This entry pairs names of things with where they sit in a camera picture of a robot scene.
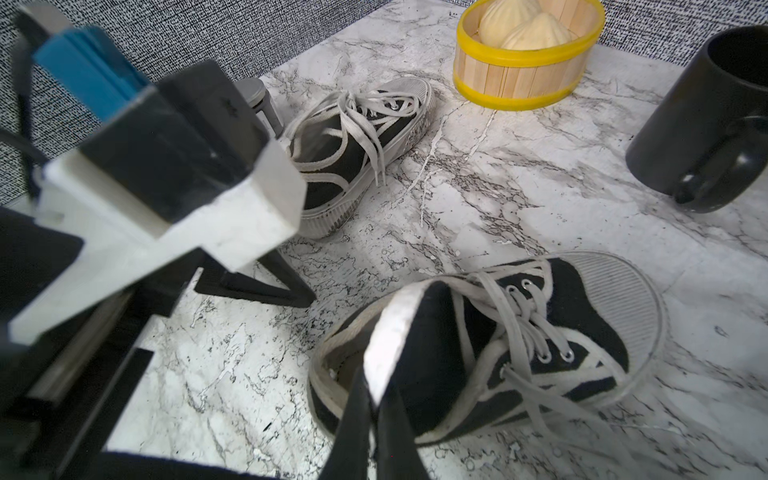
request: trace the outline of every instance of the mug handle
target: mug handle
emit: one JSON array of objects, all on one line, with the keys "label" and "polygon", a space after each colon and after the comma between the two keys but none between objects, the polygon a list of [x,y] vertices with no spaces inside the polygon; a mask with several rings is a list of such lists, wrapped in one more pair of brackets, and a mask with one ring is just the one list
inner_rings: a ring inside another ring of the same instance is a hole
[{"label": "mug handle", "polygon": [[768,164],[768,117],[740,118],[728,130],[672,193],[684,210],[707,213],[721,208],[741,195]]}]

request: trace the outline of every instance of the shoelace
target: shoelace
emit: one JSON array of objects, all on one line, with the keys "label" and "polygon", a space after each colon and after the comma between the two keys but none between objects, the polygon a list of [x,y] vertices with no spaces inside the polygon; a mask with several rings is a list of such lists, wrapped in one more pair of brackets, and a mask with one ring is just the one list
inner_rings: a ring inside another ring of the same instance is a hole
[{"label": "shoelace", "polygon": [[[397,104],[400,101],[402,105],[398,109]],[[291,160],[294,161],[296,168],[303,172],[306,181],[330,182],[347,190],[349,183],[344,177],[330,173],[313,172],[336,163],[346,150],[349,143],[349,135],[352,135],[366,152],[363,166],[365,166],[366,161],[370,161],[376,185],[379,184],[379,174],[381,174],[382,180],[386,185],[386,176],[384,174],[386,162],[384,159],[384,148],[379,140],[379,135],[393,126],[400,118],[414,115],[419,111],[419,107],[419,97],[408,92],[387,91],[357,95],[349,91],[335,91],[326,96],[315,108],[304,114],[289,127],[286,136],[293,140]],[[367,118],[369,112],[379,114],[381,117],[370,120]],[[341,130],[326,128],[323,130],[323,133],[341,139],[342,143],[339,150],[321,161],[296,162],[295,160],[302,154],[301,134],[303,130],[311,124],[326,121],[337,114],[341,118]]]},{"label": "shoelace", "polygon": [[[621,441],[621,437],[616,435],[611,430],[611,427],[598,415],[584,409],[570,399],[560,395],[553,395],[533,383],[531,360],[534,354],[538,356],[540,361],[544,362],[551,361],[552,358],[547,346],[547,338],[557,346],[563,360],[572,362],[574,359],[574,353],[568,346],[568,341],[544,317],[547,310],[542,291],[530,280],[523,280],[523,288],[531,294],[534,300],[534,310],[530,307],[528,299],[522,292],[513,286],[503,290],[489,273],[476,273],[470,278],[480,282],[490,297],[497,314],[489,311],[488,306],[483,306],[482,301],[484,298],[476,297],[474,298],[475,302],[472,302],[472,304],[481,309],[481,312],[486,316],[490,313],[491,318],[497,319],[497,321],[501,320],[506,330],[511,362],[502,367],[499,375],[510,386],[520,392],[523,406],[534,428],[542,435],[547,436],[551,441],[589,452],[605,458],[611,463],[617,462],[618,466],[622,467],[632,477],[646,478],[643,470],[638,466],[630,453],[630,449]],[[515,310],[520,311],[520,316],[515,313]],[[542,406],[568,419],[586,422],[602,437],[603,443],[611,454],[606,455],[603,452],[594,450],[589,445],[572,442],[555,434],[544,421],[544,417],[541,414]],[[649,455],[640,452],[635,452],[635,455],[643,458],[649,457]]]}]

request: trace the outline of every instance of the black canvas sneaker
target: black canvas sneaker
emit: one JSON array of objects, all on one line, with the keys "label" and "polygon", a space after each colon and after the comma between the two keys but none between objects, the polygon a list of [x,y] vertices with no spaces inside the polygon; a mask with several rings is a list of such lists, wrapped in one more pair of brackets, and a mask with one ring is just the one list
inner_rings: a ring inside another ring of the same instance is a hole
[{"label": "black canvas sneaker", "polygon": [[413,148],[435,116],[432,86],[398,78],[371,94],[336,91],[294,122],[290,155],[308,182],[299,234],[323,238],[352,215],[371,183]]},{"label": "black canvas sneaker", "polygon": [[[417,445],[593,411],[649,372],[667,335],[659,293],[607,253],[570,252],[408,285],[333,327],[313,357],[310,408],[336,431],[355,371],[372,405],[396,386]],[[627,449],[607,456],[632,463]]]}]

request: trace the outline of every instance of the marble countertop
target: marble countertop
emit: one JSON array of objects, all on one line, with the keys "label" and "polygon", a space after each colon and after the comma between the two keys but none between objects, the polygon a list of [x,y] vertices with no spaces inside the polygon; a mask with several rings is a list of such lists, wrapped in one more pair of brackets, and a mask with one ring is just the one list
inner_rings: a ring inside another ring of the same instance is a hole
[{"label": "marble countertop", "polygon": [[[331,325],[429,275],[590,249],[645,270],[670,312],[664,364],[604,410],[608,421],[691,478],[768,476],[768,191],[691,215],[627,171],[626,146],[681,72],[662,61],[597,46],[556,105],[468,103],[451,80],[461,12],[395,0],[264,77],[292,118],[334,89],[418,75],[439,96],[438,120],[338,234],[281,247],[317,293],[309,309],[188,291],[151,321],[142,346],[155,356],[110,450],[313,480],[330,443],[307,409],[306,374]],[[530,429],[421,453],[435,479],[616,478]]]}]

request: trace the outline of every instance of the black and white textured wall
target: black and white textured wall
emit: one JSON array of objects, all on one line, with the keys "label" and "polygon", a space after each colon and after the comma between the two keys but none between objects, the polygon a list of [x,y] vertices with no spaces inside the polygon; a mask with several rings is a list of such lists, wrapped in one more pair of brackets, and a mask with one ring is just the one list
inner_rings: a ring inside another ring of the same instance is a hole
[{"label": "black and white textured wall", "polygon": [[[367,15],[389,0],[50,0],[76,25],[104,28],[134,65],[156,80],[205,58],[234,79],[254,76]],[[473,0],[448,0],[470,5]],[[685,65],[714,33],[768,23],[768,0],[602,0],[601,43]],[[0,0],[0,124],[15,130],[8,49],[14,7]],[[35,142],[48,155],[98,126],[72,96],[35,72]],[[0,204],[24,191],[18,156],[0,145]]]},{"label": "black and white textured wall", "polygon": [[[48,0],[77,26],[102,27],[137,68],[157,80],[205,58],[233,79],[298,55],[389,0]],[[0,0],[0,124],[17,130],[8,51],[15,6]],[[54,156],[98,121],[43,71],[35,72],[35,143]],[[0,204],[25,190],[18,155],[0,146]]]}]

